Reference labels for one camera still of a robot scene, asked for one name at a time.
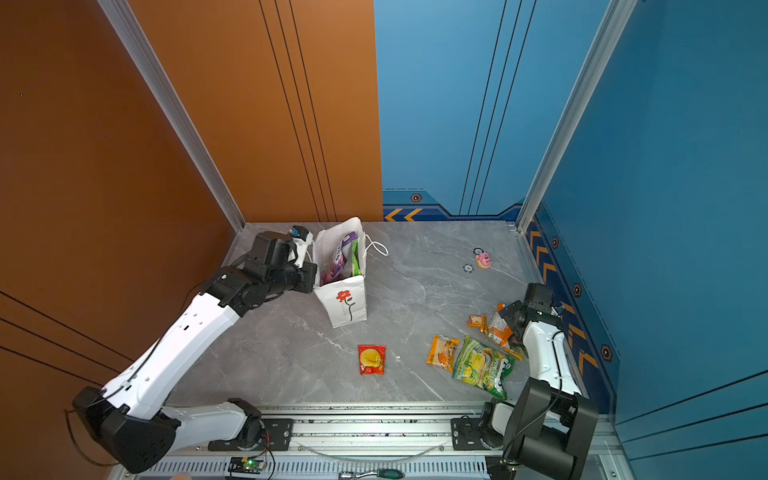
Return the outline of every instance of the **gray marble floor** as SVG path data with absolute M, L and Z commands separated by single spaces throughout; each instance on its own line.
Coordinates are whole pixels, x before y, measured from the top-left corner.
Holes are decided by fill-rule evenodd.
M 305 223 L 317 234 L 331 223 Z M 250 223 L 233 258 L 250 249 L 262 230 L 288 231 L 290 223 Z M 242 397 L 254 405 L 315 402 L 478 401 L 487 392 L 453 380 L 425 363 L 435 334 L 462 340 L 485 337 L 466 326 L 468 315 L 490 313 L 500 302 L 521 300 L 536 281 L 529 257 L 501 221 L 364 223 L 389 257 L 368 252 L 368 319 L 331 328 L 313 295 L 288 292 L 253 310 L 219 337 L 170 394 L 172 405 L 218 403 Z M 490 270 L 474 265 L 481 247 Z M 359 344 L 387 345 L 384 376 L 359 374 Z M 516 362 L 505 382 L 511 399 L 528 378 Z

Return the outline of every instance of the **pink toy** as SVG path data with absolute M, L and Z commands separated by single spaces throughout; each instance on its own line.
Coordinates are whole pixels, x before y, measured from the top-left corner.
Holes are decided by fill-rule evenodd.
M 491 257 L 486 252 L 475 255 L 475 263 L 477 263 L 480 268 L 491 268 L 491 265 L 493 264 Z

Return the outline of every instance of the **paper bag handle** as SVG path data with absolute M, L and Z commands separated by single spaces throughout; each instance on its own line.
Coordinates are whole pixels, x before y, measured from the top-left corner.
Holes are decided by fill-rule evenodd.
M 389 249 L 386 247 L 386 245 L 384 245 L 384 243 L 371 240 L 371 236 L 368 235 L 367 233 L 366 233 L 366 239 L 368 239 L 369 241 L 368 246 L 366 247 L 366 253 L 368 253 L 368 249 L 370 247 L 373 247 L 376 249 L 377 252 L 381 253 L 384 257 L 389 257 Z

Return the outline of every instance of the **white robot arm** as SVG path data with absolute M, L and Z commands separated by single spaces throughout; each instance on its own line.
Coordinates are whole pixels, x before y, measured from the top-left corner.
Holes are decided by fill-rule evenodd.
M 525 299 L 499 314 L 528 351 L 531 378 L 517 403 L 486 403 L 480 421 L 484 441 L 502 456 L 493 465 L 501 478 L 514 478 L 525 465 L 557 480 L 581 477 L 598 421 L 596 405 L 582 395 L 565 354 L 562 319 L 553 308 L 552 290 L 528 284 Z M 567 429 L 544 426 L 553 412 Z
M 248 310 L 287 290 L 311 293 L 317 265 L 305 263 L 312 234 L 262 232 L 249 253 L 220 269 L 168 331 L 132 365 L 98 390 L 83 389 L 72 402 L 91 437 L 132 473 L 167 452 L 210 440 L 255 445 L 261 413 L 242 399 L 215 406 L 164 406 L 184 373 L 205 349 Z

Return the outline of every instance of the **green snack package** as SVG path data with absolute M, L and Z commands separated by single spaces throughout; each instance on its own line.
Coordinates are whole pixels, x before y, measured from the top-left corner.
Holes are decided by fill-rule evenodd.
M 352 242 L 352 276 L 360 275 L 360 262 L 357 260 L 357 242 L 359 239 L 355 239 Z
M 507 399 L 502 382 L 512 371 L 515 361 L 468 336 L 453 366 L 453 378 L 484 389 L 494 397 Z

